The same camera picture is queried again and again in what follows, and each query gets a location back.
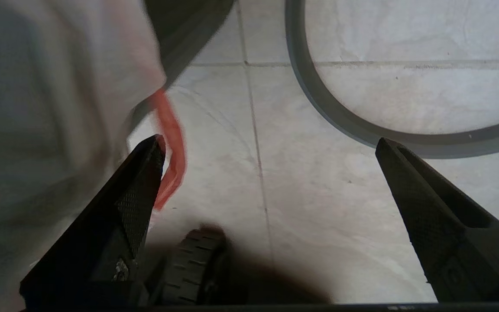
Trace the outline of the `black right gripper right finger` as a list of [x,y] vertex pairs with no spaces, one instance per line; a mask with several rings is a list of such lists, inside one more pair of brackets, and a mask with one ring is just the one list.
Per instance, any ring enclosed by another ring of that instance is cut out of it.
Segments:
[[404,145],[376,158],[440,302],[499,302],[499,220]]

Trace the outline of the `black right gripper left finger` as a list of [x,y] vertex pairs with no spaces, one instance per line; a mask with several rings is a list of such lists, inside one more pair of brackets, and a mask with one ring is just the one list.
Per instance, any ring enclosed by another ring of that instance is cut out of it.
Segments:
[[164,138],[137,144],[86,208],[20,283],[27,311],[145,306],[139,276],[165,161]]

